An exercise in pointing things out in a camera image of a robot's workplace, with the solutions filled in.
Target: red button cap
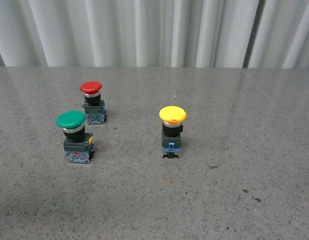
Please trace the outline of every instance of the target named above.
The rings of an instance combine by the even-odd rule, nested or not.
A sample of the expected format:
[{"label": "red button cap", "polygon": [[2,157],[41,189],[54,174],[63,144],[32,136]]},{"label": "red button cap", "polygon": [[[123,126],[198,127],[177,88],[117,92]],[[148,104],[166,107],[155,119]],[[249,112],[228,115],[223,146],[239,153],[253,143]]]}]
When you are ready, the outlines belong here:
[{"label": "red button cap", "polygon": [[87,81],[80,86],[80,91],[85,94],[96,94],[103,86],[97,81]]}]

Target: speckled concrete surface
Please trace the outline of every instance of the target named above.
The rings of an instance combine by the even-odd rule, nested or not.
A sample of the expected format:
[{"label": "speckled concrete surface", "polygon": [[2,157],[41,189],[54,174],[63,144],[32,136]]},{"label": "speckled concrete surface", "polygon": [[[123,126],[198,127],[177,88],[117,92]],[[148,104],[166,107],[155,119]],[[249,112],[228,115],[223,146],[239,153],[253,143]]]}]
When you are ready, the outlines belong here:
[{"label": "speckled concrete surface", "polygon": [[[69,164],[56,118],[86,81],[108,119]],[[161,158],[168,105],[181,159]],[[309,70],[0,68],[1,239],[309,240]]]}]

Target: white curtain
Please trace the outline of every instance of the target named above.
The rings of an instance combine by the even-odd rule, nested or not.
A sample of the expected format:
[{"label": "white curtain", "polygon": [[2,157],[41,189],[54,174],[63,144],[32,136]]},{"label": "white curtain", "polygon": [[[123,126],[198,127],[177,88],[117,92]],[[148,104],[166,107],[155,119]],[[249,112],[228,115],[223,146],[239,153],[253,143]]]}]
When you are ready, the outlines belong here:
[{"label": "white curtain", "polygon": [[242,68],[245,58],[309,68],[309,0],[0,0],[0,66]]}]

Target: green button cap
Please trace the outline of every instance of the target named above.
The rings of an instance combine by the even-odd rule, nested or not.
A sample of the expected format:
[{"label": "green button cap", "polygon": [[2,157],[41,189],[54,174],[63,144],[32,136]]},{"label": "green button cap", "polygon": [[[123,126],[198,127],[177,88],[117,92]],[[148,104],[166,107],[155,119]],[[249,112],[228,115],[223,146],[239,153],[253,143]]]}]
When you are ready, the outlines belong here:
[{"label": "green button cap", "polygon": [[86,115],[81,111],[67,111],[56,119],[58,127],[63,129],[75,129],[84,123]]}]

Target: yellow button cap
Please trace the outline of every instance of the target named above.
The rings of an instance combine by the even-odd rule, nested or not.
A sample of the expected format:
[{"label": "yellow button cap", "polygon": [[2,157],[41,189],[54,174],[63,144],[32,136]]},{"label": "yellow button cap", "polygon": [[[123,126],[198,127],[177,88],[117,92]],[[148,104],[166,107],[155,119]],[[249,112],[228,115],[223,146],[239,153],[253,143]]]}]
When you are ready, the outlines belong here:
[{"label": "yellow button cap", "polygon": [[159,112],[159,117],[168,124],[178,124],[186,119],[186,112],[178,106],[166,106]]}]

